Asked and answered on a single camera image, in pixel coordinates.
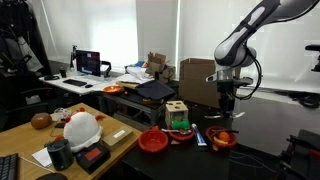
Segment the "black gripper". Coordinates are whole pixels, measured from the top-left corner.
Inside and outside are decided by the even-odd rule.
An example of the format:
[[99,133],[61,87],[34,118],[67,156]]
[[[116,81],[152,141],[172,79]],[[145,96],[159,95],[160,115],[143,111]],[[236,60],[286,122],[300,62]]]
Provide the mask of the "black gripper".
[[223,115],[231,115],[235,106],[234,86],[232,81],[219,81],[217,83],[220,93],[219,107]]

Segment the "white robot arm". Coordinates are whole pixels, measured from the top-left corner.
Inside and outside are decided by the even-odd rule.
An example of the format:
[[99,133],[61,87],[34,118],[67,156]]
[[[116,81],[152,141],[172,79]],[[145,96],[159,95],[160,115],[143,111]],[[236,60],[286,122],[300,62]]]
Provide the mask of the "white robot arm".
[[[215,73],[206,78],[207,82],[216,82],[220,93],[219,108],[221,114],[230,117],[233,114],[235,100],[248,100],[259,88],[262,81],[262,68],[256,59],[257,52],[247,45],[247,41],[262,26],[288,22],[298,19],[311,11],[319,0],[262,0],[239,23],[232,33],[224,39],[214,51]],[[246,96],[237,96],[235,90],[251,85],[249,77],[237,78],[237,68],[255,64],[257,82],[252,92]]]

